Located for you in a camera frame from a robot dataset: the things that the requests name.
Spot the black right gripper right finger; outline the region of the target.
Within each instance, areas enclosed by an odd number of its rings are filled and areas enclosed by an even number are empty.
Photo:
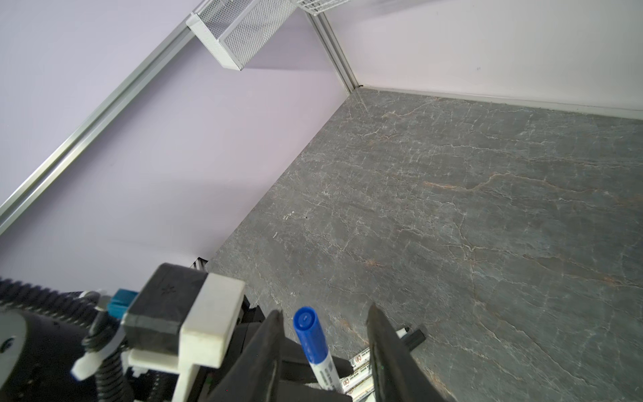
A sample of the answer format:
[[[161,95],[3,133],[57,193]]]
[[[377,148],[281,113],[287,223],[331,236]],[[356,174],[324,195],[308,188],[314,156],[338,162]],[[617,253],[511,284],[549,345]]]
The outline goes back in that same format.
[[[374,395],[377,401],[445,399],[412,358],[384,312],[373,303],[366,321]]]

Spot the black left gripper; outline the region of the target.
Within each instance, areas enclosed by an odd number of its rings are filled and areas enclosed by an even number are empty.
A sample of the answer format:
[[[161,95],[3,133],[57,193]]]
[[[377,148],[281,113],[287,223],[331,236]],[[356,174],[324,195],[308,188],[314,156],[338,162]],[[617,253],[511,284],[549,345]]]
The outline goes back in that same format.
[[[236,327],[241,323],[261,323],[265,318],[260,307],[253,308],[248,301],[244,301]],[[233,353],[232,343],[233,335],[224,359]],[[201,370],[200,400],[208,401],[209,393],[216,387],[220,381],[220,375],[224,373],[222,366]],[[314,383],[316,383],[315,376],[301,345],[285,336],[281,346],[281,378],[276,401],[350,401],[352,399],[336,391],[323,390],[321,387],[313,388]]]

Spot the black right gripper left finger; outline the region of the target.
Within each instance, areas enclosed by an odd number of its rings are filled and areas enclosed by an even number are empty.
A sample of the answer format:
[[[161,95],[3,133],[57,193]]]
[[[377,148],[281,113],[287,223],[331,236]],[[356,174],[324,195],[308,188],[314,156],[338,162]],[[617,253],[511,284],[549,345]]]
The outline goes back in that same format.
[[[241,323],[233,332],[233,353],[208,401],[276,401],[281,378],[283,313],[271,311],[261,323]]]

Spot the blue whiteboard marker pen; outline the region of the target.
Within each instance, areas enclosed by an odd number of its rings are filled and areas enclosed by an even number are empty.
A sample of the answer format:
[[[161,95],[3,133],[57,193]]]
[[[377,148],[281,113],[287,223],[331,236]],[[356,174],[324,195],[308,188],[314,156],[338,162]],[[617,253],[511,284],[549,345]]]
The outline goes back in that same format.
[[[330,355],[318,315],[313,308],[302,307],[293,318],[293,328],[317,383],[323,390],[344,393],[338,369]]]

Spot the black marker pen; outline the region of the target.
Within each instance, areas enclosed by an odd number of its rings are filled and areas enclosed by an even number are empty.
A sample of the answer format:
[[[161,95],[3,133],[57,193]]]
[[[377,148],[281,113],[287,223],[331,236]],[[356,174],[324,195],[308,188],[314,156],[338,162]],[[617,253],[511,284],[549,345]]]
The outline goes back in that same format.
[[[398,338],[403,338],[409,331],[410,331],[410,328],[408,327],[400,328],[399,330],[396,331],[396,334]],[[365,348],[364,350],[362,350],[361,352],[353,356],[353,358],[350,359],[350,363],[353,369],[357,370],[358,368],[368,363],[368,360],[370,360],[370,349]]]
[[[366,379],[352,390],[347,392],[353,402],[360,402],[366,400],[374,392],[374,384],[372,379]]]
[[[343,392],[347,394],[350,390],[353,390],[355,387],[363,383],[367,378],[372,375],[372,370],[369,364],[364,364],[354,372],[342,379]]]

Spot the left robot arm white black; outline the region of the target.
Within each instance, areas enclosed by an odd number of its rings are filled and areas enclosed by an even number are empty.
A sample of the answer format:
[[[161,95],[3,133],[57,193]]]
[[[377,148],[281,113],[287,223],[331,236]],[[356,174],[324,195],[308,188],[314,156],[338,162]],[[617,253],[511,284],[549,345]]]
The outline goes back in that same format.
[[[1,399],[3,401],[98,401],[95,380],[77,380],[70,370],[85,350],[85,328],[34,313],[1,313]],[[178,376],[149,370],[135,378],[123,376],[124,386],[104,385],[109,401],[169,401]],[[301,345],[283,338],[278,401],[349,401],[348,395],[314,388],[316,383]]]

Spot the small white mesh basket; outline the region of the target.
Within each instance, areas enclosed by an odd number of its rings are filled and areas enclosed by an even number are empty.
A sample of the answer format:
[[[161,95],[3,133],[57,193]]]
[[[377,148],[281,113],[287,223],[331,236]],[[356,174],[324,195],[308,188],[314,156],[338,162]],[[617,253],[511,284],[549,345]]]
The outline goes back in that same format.
[[[203,1],[186,25],[222,67],[241,71],[295,10],[283,0]]]

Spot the aluminium frame rail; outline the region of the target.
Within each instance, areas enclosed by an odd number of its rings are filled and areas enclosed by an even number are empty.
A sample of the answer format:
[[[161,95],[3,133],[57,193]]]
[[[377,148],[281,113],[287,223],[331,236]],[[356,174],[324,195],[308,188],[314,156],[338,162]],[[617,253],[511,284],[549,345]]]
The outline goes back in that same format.
[[[333,32],[326,16],[327,12],[317,16],[305,13],[328,53],[341,82],[347,92],[352,93],[359,87],[359,83]],[[186,25],[187,18],[3,202],[2,231],[6,231],[27,211],[31,204],[60,177],[65,169],[70,167],[72,162],[102,134],[192,39],[198,39]]]

